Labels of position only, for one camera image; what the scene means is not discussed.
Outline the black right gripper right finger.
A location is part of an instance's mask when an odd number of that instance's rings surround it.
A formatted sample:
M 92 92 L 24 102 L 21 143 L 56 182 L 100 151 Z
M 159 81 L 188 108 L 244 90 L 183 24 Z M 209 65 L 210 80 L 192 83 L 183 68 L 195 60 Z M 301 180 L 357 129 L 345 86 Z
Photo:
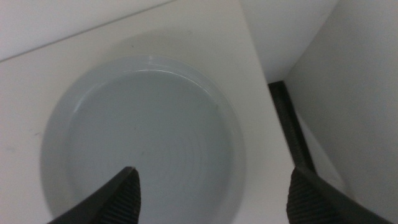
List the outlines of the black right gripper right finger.
M 295 167 L 292 172 L 286 212 L 293 224 L 389 223 L 305 167 Z

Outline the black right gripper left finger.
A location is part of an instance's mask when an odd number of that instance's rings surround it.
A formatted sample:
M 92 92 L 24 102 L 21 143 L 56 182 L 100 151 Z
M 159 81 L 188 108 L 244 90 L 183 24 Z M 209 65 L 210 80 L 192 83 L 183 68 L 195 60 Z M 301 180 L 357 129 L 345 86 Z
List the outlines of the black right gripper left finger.
M 139 223 L 141 185 L 138 171 L 125 167 L 78 205 L 51 221 L 64 223 Z

